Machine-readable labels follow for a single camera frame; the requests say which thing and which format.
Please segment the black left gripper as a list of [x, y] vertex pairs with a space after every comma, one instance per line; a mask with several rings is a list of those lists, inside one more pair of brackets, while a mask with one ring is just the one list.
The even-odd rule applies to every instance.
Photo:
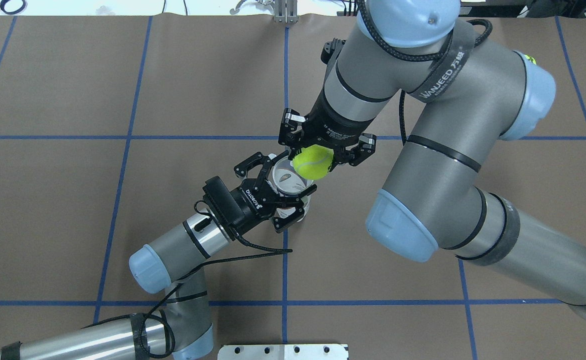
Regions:
[[[244, 235], [271, 218], [277, 234], [300, 223], [311, 206], [311, 194], [318, 185], [303, 190], [283, 190], [270, 183], [269, 175], [274, 161], [261, 152], [255, 152], [236, 164], [233, 171], [242, 182], [229, 190], [218, 176], [204, 183], [203, 200], [215, 218], [231, 236]], [[256, 178], [249, 172], [259, 168]]]

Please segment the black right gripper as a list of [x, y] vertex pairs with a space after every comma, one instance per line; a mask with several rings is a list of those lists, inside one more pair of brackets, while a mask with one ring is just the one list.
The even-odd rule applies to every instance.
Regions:
[[331, 173], [338, 166], [359, 166], [376, 152], [377, 136], [363, 133], [368, 127], [367, 120], [350, 120], [336, 112], [311, 112], [302, 116], [291, 108], [285, 108], [280, 121], [278, 143], [288, 151], [289, 160], [312, 145], [333, 150], [329, 167]]

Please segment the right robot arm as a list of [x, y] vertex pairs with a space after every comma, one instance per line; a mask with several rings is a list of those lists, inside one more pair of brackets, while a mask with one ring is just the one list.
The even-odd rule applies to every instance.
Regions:
[[475, 187], [497, 141], [535, 129], [556, 95], [531, 57], [489, 39], [487, 19], [459, 18], [458, 0], [358, 0], [357, 23], [323, 54], [327, 69], [309, 114], [287, 109], [279, 143], [297, 157], [333, 151], [333, 170], [375, 152], [366, 133], [399, 93], [424, 104], [377, 192], [366, 228], [415, 262], [437, 249], [520, 281], [586, 320], [586, 246]]

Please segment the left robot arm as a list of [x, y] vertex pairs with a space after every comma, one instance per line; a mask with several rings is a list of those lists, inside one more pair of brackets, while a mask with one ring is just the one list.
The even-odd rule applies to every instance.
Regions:
[[94, 302], [81, 329], [0, 347], [0, 360], [200, 360], [215, 348], [206, 268], [286, 256], [286, 244], [247, 239], [261, 224], [283, 233], [308, 211], [318, 188], [284, 151], [254, 153], [233, 171], [240, 184], [206, 180], [193, 214], [133, 253], [131, 277], [146, 294]]

